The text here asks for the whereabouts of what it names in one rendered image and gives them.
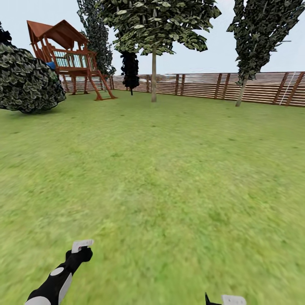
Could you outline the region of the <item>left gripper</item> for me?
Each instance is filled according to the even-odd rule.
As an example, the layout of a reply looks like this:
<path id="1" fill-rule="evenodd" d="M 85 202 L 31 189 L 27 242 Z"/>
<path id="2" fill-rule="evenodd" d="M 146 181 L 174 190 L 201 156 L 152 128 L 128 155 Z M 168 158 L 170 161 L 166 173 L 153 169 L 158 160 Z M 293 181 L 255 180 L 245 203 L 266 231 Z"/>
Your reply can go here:
<path id="1" fill-rule="evenodd" d="M 68 259 L 74 259 L 78 267 L 81 265 L 82 262 L 90 261 L 92 257 L 91 248 L 84 247 L 78 253 L 72 253 L 72 250 L 66 252 L 66 261 Z"/>

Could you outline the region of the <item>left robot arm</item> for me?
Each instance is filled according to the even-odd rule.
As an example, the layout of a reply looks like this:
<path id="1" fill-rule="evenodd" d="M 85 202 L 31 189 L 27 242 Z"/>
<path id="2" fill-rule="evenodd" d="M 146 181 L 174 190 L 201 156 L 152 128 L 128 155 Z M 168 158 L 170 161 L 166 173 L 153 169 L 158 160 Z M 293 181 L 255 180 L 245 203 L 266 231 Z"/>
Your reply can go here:
<path id="1" fill-rule="evenodd" d="M 72 283 L 72 275 L 82 262 L 90 261 L 93 239 L 73 242 L 72 250 L 66 252 L 66 262 L 52 271 L 47 280 L 33 290 L 23 305 L 60 305 Z M 81 248 L 84 247 L 84 248 Z"/>

